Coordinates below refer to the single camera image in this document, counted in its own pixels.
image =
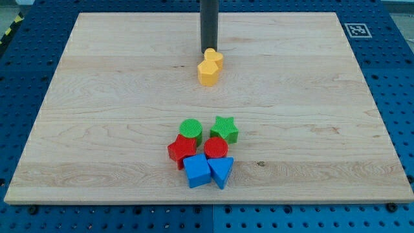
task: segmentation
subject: yellow and black striped tape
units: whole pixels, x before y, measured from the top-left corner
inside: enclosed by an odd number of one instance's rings
[[[3,54],[6,52],[6,49],[8,45],[10,44],[13,36],[16,34],[17,30],[19,29],[20,25],[22,24],[24,20],[23,14],[20,12],[10,27],[6,30],[3,37],[0,39],[0,58],[3,56]]]

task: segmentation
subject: green block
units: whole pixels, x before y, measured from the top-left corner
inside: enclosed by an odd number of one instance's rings
[[[234,125],[234,117],[215,117],[215,124],[210,130],[210,137],[221,137],[225,139],[227,144],[233,144],[237,142],[238,136],[239,130]]]
[[[188,139],[195,139],[197,146],[202,142],[202,126],[198,120],[189,118],[180,125],[180,134]]]

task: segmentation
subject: red star block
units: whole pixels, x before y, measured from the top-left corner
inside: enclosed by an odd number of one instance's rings
[[[168,155],[170,159],[177,162],[179,170],[184,168],[183,159],[196,154],[197,152],[197,140],[187,139],[179,134],[175,142],[171,143],[168,147]]]
[[[209,159],[223,158],[227,155],[227,142],[221,137],[212,137],[204,143],[204,154]]]

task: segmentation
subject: wooden surface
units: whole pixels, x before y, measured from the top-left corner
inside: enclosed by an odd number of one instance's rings
[[[219,83],[197,80],[198,14],[80,14],[9,204],[413,201],[333,13],[221,14]],[[224,190],[168,159],[185,118],[235,117]]]

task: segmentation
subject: toy shape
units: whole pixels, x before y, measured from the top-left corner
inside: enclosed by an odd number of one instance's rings
[[[227,180],[232,172],[234,159],[232,157],[209,159],[207,161],[210,166],[212,177],[220,189],[224,189]]]
[[[195,139],[197,146],[202,142],[202,126],[196,119],[186,119],[180,125],[180,134],[188,139]]]
[[[212,137],[204,143],[204,153],[209,159],[222,158],[227,155],[227,142],[221,137]]]
[[[219,72],[222,71],[222,69],[223,69],[223,54],[221,54],[220,52],[216,52],[212,48],[208,48],[208,49],[206,49],[206,51],[204,51],[204,59],[208,60],[208,61],[214,61],[215,64],[219,68]]]
[[[184,159],[188,185],[194,188],[212,181],[210,167],[204,154],[195,155]]]
[[[201,85],[213,86],[219,80],[219,67],[214,61],[204,60],[197,66]]]
[[[168,155],[170,159],[177,162],[177,168],[183,169],[183,159],[196,154],[197,142],[195,139],[187,139],[182,135],[177,135],[175,142],[171,143],[167,147]]]
[[[215,124],[210,130],[211,137],[221,137],[229,144],[237,142],[239,130],[234,125],[234,117],[215,117]]]

